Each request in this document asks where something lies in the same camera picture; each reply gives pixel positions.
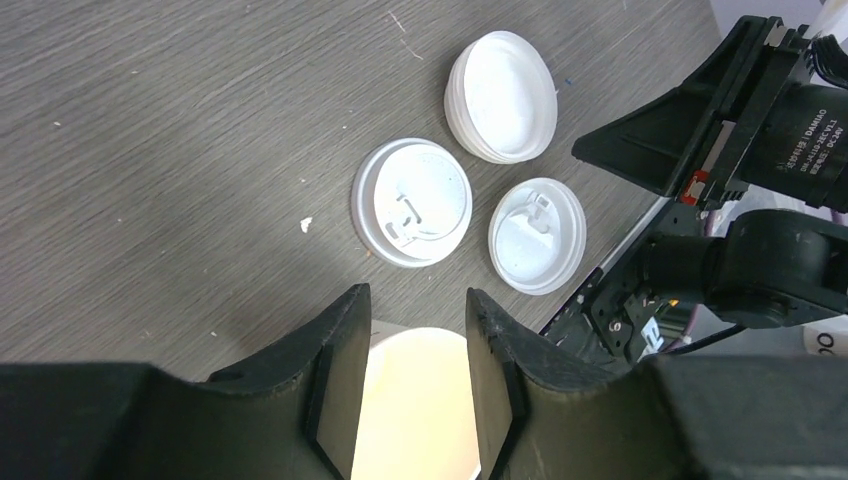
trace wooden table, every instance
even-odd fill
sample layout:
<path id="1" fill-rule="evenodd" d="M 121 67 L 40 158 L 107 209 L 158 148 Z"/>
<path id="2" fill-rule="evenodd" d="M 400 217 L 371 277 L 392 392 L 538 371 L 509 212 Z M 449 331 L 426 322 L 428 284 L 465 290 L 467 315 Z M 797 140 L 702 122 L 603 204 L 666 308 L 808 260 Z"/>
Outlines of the wooden table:
<path id="1" fill-rule="evenodd" d="M 442 108 L 454 59 L 498 29 L 559 86 L 553 145 L 514 166 L 464 152 Z M 707 0 L 6 2 L 0 360 L 147 360 L 200 379 L 358 282 L 376 320 L 461 331 L 478 287 L 538 329 L 652 201 L 572 142 L 718 41 Z M 448 148 L 474 189 L 462 244 L 420 270 L 368 256 L 349 213 L 365 156 L 406 136 Z M 589 245 L 573 282 L 529 297 L 495 274 L 486 231 L 537 176 L 575 191 Z"/>

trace gray wooden surface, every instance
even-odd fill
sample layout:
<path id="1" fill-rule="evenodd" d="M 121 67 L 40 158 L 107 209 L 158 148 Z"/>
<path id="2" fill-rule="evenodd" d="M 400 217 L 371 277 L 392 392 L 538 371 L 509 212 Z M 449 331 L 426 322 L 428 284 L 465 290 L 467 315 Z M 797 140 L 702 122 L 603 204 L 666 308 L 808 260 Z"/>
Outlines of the gray wooden surface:
<path id="1" fill-rule="evenodd" d="M 465 153 L 442 110 L 453 60 L 497 29 L 533 43 L 560 86 L 554 144 L 516 166 Z M 4 2 L 0 361 L 203 378 L 364 281 L 377 320 L 461 331 L 473 286 L 539 328 L 574 282 L 538 298 L 497 277 L 497 201 L 534 176 L 569 185 L 589 221 L 585 276 L 651 198 L 571 143 L 718 40 L 707 0 Z M 451 150 L 475 195 L 458 250 L 417 271 L 367 256 L 349 214 L 360 162 L 404 136 Z"/>

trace white lid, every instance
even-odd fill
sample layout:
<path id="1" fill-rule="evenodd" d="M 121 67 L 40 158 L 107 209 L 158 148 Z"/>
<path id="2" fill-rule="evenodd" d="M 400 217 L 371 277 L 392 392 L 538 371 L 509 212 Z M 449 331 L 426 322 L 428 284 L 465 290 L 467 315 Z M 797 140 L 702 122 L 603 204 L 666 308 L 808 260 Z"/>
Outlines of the white lid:
<path id="1" fill-rule="evenodd" d="M 516 290 L 545 295 L 565 285 L 586 249 L 586 217 L 565 185 L 534 178 L 514 187 L 495 209 L 489 253 Z"/>
<path id="2" fill-rule="evenodd" d="M 539 52 L 511 32 L 492 32 L 459 56 L 445 92 L 448 125 L 472 154 L 493 163 L 541 155 L 557 122 L 553 78 Z"/>
<path id="3" fill-rule="evenodd" d="M 447 150 L 405 138 L 362 164 L 351 208 L 359 236 L 375 255 L 400 267 L 425 267 L 450 255 L 468 230 L 471 185 Z"/>

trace wood grain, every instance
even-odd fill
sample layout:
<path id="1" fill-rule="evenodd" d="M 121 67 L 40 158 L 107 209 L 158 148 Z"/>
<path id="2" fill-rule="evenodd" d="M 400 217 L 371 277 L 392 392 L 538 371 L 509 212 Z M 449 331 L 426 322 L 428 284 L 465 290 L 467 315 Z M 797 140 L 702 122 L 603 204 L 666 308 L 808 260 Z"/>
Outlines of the wood grain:
<path id="1" fill-rule="evenodd" d="M 651 201 L 572 142 L 719 40 L 706 0 L 31 0 L 5 2 L 0 27 L 0 360 L 192 379 L 362 281 L 376 320 L 459 331 L 475 287 L 540 327 Z M 442 109 L 453 60 L 497 29 L 560 85 L 554 144 L 507 167 L 464 152 Z M 474 189 L 458 250 L 415 271 L 366 255 L 348 201 L 365 156 L 405 136 L 448 148 Z M 506 286 L 486 247 L 499 198 L 535 176 L 569 185 L 589 221 L 578 277 L 540 298 Z"/>

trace white debris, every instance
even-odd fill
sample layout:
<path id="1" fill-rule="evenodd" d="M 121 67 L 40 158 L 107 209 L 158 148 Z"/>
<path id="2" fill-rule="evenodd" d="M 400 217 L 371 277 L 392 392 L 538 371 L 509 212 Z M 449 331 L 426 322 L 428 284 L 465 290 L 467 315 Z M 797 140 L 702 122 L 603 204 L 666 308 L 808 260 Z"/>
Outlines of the white debris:
<path id="1" fill-rule="evenodd" d="M 308 231 L 309 231 L 309 225 L 310 225 L 311 223 L 312 223 L 312 217 L 306 217 L 306 218 L 304 218 L 303 220 L 301 220 L 301 221 L 300 221 L 300 230 L 301 230 L 303 233 L 308 232 Z"/>

